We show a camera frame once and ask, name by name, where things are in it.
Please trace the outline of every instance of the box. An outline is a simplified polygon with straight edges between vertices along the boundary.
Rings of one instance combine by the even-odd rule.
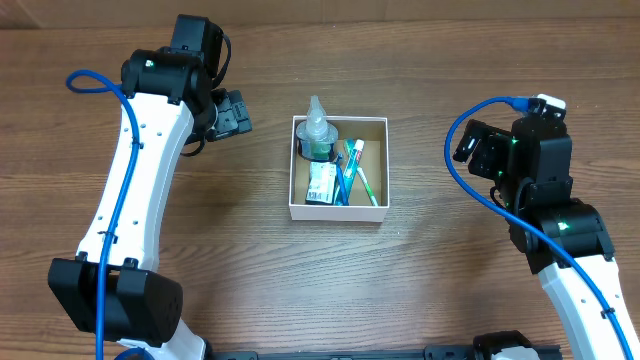
[[[335,151],[345,155],[344,139],[364,140],[364,150],[360,158],[360,167],[376,200],[380,206],[371,205],[369,195],[356,175],[349,196],[350,206],[306,205],[305,197],[309,187],[309,169],[311,162],[298,155],[296,127],[306,116],[294,116],[291,128],[291,167],[289,171],[289,210],[293,220],[328,221],[368,221],[382,222],[389,210],[389,131],[387,118],[327,116],[327,120],[338,129],[338,142]]]

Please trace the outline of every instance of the bottle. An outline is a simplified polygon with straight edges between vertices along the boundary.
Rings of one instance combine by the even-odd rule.
[[[338,141],[338,129],[327,122],[327,113],[317,96],[311,97],[307,120],[296,128],[298,152],[311,161],[331,161],[333,146]]]

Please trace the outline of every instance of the wooden table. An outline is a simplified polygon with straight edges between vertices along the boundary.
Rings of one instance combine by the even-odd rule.
[[[118,80],[133,50],[167,45],[171,31],[0,33],[0,358],[92,358],[94,336],[76,330],[46,278],[52,258],[73,257],[94,215],[120,107],[64,81],[79,68]],[[180,160],[159,270],[182,284],[184,319],[215,349],[422,348],[518,329],[569,355],[504,220],[470,199],[442,159],[455,117],[497,95],[567,101],[573,194],[606,220],[640,325],[637,19],[225,31],[224,85],[242,91],[254,129]],[[291,116],[314,94],[330,114],[389,118],[392,205],[382,225],[290,220]],[[503,128],[516,117],[504,106],[478,115]],[[488,193],[488,181],[467,178]],[[119,351],[107,344],[110,358]]]

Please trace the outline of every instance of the tabletop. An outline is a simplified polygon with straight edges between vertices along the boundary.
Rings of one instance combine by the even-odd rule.
[[[507,224],[444,166],[453,120],[499,95],[567,101],[573,195],[605,219],[640,325],[636,19],[224,30],[233,58],[223,85],[242,91],[254,128],[180,159],[159,268],[183,286],[183,318],[216,350],[419,349],[517,329],[571,358]],[[168,45],[171,32],[0,33],[0,358],[92,358],[94,335],[75,328],[46,279],[51,259],[73,258],[95,214],[120,107],[110,94],[73,94],[64,81],[80,68],[117,81],[134,50]],[[332,115],[389,119],[384,223],[291,221],[291,118],[306,113],[311,95]],[[476,118],[509,128],[517,114],[495,106]],[[465,178],[488,194],[490,182]],[[121,350],[106,344],[108,357]]]

